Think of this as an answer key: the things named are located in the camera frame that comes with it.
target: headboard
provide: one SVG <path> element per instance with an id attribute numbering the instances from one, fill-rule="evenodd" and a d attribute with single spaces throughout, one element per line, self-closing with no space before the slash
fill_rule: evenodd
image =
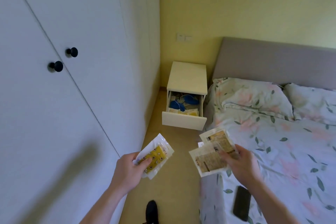
<path id="1" fill-rule="evenodd" d="M 224 37 L 212 78 L 336 89 L 336 49 Z"/>

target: forearm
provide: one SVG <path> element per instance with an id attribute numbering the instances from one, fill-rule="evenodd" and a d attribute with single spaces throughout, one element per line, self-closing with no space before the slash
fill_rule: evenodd
<path id="1" fill-rule="evenodd" d="M 286 206 L 263 182 L 253 183 L 248 190 L 258 203 L 267 224 L 299 224 Z"/>
<path id="2" fill-rule="evenodd" d="M 112 214 L 123 196 L 120 189 L 110 186 L 93 205 L 80 224 L 110 223 Z"/>

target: bedding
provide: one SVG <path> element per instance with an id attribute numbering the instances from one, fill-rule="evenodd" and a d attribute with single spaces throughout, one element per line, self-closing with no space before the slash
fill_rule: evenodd
<path id="1" fill-rule="evenodd" d="M 334 223 L 336 217 L 336 127 L 311 120 L 295 122 L 214 106 L 216 85 L 206 98 L 206 130 L 226 129 L 235 143 L 258 159 L 267 186 L 296 216 L 307 224 Z M 232 213 L 237 186 L 231 171 L 201 179 L 201 223 L 246 223 Z M 266 224 L 252 197 L 248 223 Z"/>
<path id="2" fill-rule="evenodd" d="M 238 78 L 214 79 L 216 104 L 294 120 L 292 105 L 278 85 Z"/>
<path id="3" fill-rule="evenodd" d="M 309 119 L 336 125 L 336 92 L 287 84 L 284 93 L 294 109 L 296 120 Z"/>

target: drawer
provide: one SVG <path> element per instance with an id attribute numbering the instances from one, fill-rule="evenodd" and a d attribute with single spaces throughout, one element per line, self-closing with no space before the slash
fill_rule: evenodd
<path id="1" fill-rule="evenodd" d="M 203 130 L 207 118 L 203 117 L 203 96 L 199 96 L 199 117 L 168 112 L 172 92 L 167 97 L 166 111 L 162 112 L 162 125 Z"/>

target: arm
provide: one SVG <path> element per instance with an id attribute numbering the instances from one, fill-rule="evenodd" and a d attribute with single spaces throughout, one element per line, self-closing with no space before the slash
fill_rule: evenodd
<path id="1" fill-rule="evenodd" d="M 119 201 L 139 184 L 142 173 L 151 163 L 149 158 L 135 166 L 132 161 L 137 155 L 138 152 L 126 154 L 117 161 L 111 184 L 80 224 L 110 223 Z"/>
<path id="2" fill-rule="evenodd" d="M 221 158 L 232 169 L 234 176 L 243 184 L 257 201 L 268 224 L 299 224 L 286 206 L 264 184 L 256 157 L 252 152 L 237 145 L 240 158 L 231 158 L 229 154 L 220 152 Z"/>

